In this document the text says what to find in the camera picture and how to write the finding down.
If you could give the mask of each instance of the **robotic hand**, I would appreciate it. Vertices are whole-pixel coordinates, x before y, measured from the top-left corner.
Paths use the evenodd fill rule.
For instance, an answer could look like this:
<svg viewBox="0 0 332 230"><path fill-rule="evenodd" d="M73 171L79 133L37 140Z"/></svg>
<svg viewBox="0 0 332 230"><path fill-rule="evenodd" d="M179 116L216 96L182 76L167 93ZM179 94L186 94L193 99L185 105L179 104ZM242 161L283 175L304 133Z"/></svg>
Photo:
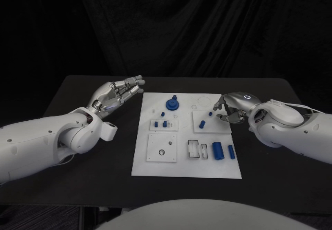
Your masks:
<svg viewBox="0 0 332 230"><path fill-rule="evenodd" d="M222 105L229 115L216 116L225 122L239 124L248 118L250 131L270 147L286 146L293 152L332 164L332 115L320 111L313 113L304 105L260 99L244 92L221 96L213 110ZM290 106L312 110L302 115Z"/></svg>
<svg viewBox="0 0 332 230"><path fill-rule="evenodd" d="M59 165L66 156L88 152L99 138L112 140L117 127L102 119L143 92L138 85L144 83L141 76L107 82L86 107L0 128L0 184Z"/></svg>

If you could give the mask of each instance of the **cable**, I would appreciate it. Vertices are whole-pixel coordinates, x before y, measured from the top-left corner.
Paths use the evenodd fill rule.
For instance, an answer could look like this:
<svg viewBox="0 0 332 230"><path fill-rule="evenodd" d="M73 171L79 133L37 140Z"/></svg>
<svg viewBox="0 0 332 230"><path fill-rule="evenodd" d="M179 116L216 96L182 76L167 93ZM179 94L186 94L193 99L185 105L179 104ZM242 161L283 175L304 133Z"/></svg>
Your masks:
<svg viewBox="0 0 332 230"><path fill-rule="evenodd" d="M284 103L284 102L280 102L280 101L277 101L277 100L274 100L274 99L271 99L274 102L278 102L278 103L283 103L283 104L286 104L286 105L290 105L290 106L293 106L293 107L300 107L300 108L304 108L304 109L309 109L310 111L312 111L312 113L313 113L313 111L316 111L316 112L319 112L319 113L322 113L323 114L323 112L322 111L319 111L319 110L316 110L316 109L312 109L310 107L307 107L306 105L302 105L302 104L291 104L291 103Z"/></svg>
<svg viewBox="0 0 332 230"><path fill-rule="evenodd" d="M75 154L71 156L71 159L69 159L65 163L55 164L53 166L63 165L63 164L66 164L68 162L71 162L73 156L75 156Z"/></svg>

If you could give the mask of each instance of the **blue cylindrical part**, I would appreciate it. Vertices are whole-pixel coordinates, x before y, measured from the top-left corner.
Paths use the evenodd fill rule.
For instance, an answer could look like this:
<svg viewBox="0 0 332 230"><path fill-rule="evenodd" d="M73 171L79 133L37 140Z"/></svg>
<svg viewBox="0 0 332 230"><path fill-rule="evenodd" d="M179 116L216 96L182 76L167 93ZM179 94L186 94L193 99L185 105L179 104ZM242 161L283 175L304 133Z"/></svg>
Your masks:
<svg viewBox="0 0 332 230"><path fill-rule="evenodd" d="M231 159L234 160L235 159L235 154L234 154L232 145L228 146L228 151L229 151Z"/></svg>
<svg viewBox="0 0 332 230"><path fill-rule="evenodd" d="M179 104L179 102L176 100L177 100L177 97L176 97L176 95L173 95L172 99L169 99L166 101L166 108L170 111L177 110L177 108L179 108L180 104Z"/></svg>
<svg viewBox="0 0 332 230"><path fill-rule="evenodd" d="M205 121L200 121L199 128L203 128Z"/></svg>
<svg viewBox="0 0 332 230"><path fill-rule="evenodd" d="M222 152L222 147L219 142L212 143L212 148L213 148L213 154L215 154L215 159L222 160L225 158L224 152Z"/></svg>

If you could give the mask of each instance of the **black table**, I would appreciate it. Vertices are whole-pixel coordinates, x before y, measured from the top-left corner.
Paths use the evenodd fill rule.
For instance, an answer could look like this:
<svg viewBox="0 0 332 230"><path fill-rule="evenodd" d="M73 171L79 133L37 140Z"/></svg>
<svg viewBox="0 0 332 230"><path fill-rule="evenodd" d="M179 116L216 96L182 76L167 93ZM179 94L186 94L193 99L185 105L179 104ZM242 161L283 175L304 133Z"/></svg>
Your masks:
<svg viewBox="0 0 332 230"><path fill-rule="evenodd" d="M69 113L85 106L95 89L123 77L68 76L45 116ZM300 103L283 79L153 78L146 92L228 93L244 91L261 101ZM131 176L140 106L136 95L105 121L118 131L111 142L99 140L71 163L3 185L0 203L140 207L159 201L205 198L234 201L274 211L332 213L332 165L270 148L248 131L232 125L242 179Z"/></svg>

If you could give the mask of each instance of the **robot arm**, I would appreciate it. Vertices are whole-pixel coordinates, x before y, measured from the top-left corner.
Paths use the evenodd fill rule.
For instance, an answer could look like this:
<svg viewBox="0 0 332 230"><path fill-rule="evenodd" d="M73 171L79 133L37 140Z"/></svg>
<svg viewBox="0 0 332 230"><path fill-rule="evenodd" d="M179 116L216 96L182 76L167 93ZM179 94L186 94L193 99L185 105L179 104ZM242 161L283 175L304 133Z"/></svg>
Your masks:
<svg viewBox="0 0 332 230"><path fill-rule="evenodd" d="M261 103L255 96L242 92L222 95L213 110L221 109L222 105L229 107L231 114L216 115L219 119L239 124L247 117L248 129L267 146L286 146L297 154L332 164L330 114L302 115L284 103L274 100Z"/></svg>
<svg viewBox="0 0 332 230"><path fill-rule="evenodd" d="M88 152L99 138L112 140L117 127L102 119L143 92L138 86L144 83L141 76L108 82L86 107L0 128L0 184L59 164L66 156Z"/></svg>

